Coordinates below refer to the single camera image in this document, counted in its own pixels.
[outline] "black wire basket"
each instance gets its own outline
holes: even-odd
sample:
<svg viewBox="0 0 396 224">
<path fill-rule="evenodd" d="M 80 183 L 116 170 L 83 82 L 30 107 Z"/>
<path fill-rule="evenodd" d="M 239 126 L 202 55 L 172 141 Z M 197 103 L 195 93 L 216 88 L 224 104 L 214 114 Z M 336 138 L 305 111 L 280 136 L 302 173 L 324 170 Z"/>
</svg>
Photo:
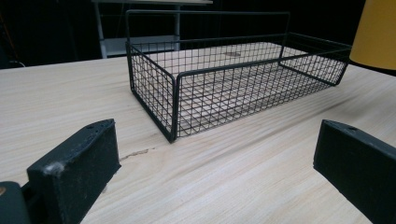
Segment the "black wire basket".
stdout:
<svg viewBox="0 0 396 224">
<path fill-rule="evenodd" d="M 350 46 L 288 33 L 132 43 L 131 14 L 289 13 L 129 10 L 131 90 L 169 142 L 338 85 Z"/>
</svg>

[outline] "scratch on table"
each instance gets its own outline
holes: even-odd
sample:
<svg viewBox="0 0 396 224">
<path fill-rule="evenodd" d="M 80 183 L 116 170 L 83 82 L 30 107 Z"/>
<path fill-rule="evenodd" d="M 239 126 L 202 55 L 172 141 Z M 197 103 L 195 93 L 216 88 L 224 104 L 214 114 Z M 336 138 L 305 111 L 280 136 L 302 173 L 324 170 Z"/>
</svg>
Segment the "scratch on table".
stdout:
<svg viewBox="0 0 396 224">
<path fill-rule="evenodd" d="M 133 152 L 133 153 L 131 153 L 131 154 L 129 154 L 129 155 L 126 155 L 126 156 L 120 158 L 120 161 L 124 161 L 124 160 L 126 160 L 126 159 L 128 159 L 128 158 L 130 158 L 130 157 L 132 157 L 132 156 L 137 156 L 137 155 L 141 155 L 141 154 L 146 154 L 146 153 L 149 152 L 149 150 L 152 150 L 152 149 L 155 149 L 155 147 L 147 148 L 147 149 L 144 149 L 144 150 L 141 150 L 141 151 Z"/>
</svg>

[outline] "yellow lamp shade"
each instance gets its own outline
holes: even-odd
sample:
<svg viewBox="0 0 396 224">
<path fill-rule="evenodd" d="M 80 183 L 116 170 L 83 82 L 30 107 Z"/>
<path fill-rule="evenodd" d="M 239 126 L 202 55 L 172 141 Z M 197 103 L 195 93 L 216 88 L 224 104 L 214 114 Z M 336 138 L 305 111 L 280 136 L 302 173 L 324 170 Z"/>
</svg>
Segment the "yellow lamp shade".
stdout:
<svg viewBox="0 0 396 224">
<path fill-rule="evenodd" d="M 366 0 L 349 58 L 396 70 L 396 0 Z"/>
</svg>

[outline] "wooden table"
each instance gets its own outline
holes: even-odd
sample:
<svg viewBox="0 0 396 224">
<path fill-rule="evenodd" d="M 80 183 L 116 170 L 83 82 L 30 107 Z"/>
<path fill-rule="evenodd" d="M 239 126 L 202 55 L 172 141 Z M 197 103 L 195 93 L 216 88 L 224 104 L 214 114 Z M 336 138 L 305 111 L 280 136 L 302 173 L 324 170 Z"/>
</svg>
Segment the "wooden table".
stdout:
<svg viewBox="0 0 396 224">
<path fill-rule="evenodd" d="M 83 223 L 369 223 L 312 168 L 323 119 L 396 146 L 396 78 L 341 84 L 170 145 L 129 89 L 126 58 L 0 71 L 0 181 L 81 127 L 115 119 L 122 167 Z"/>
</svg>

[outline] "basket handle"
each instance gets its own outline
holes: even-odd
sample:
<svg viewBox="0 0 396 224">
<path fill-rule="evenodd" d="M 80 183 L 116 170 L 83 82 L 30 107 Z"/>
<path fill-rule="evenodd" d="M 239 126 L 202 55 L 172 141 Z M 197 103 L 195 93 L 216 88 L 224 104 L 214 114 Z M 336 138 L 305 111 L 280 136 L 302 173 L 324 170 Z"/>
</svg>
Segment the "basket handle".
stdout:
<svg viewBox="0 0 396 224">
<path fill-rule="evenodd" d="M 131 14 L 209 14 L 209 15 L 241 15 L 241 16 L 275 16 L 275 15 L 285 15 L 288 16 L 288 21 L 286 24 L 285 34 L 289 30 L 290 24 L 290 13 L 288 11 L 280 12 L 237 12 L 237 11 L 184 11 L 184 10 L 150 10 L 150 9 L 129 9 L 125 12 L 126 20 L 126 34 L 127 41 L 131 43 L 130 30 L 129 30 L 129 16 Z"/>
</svg>

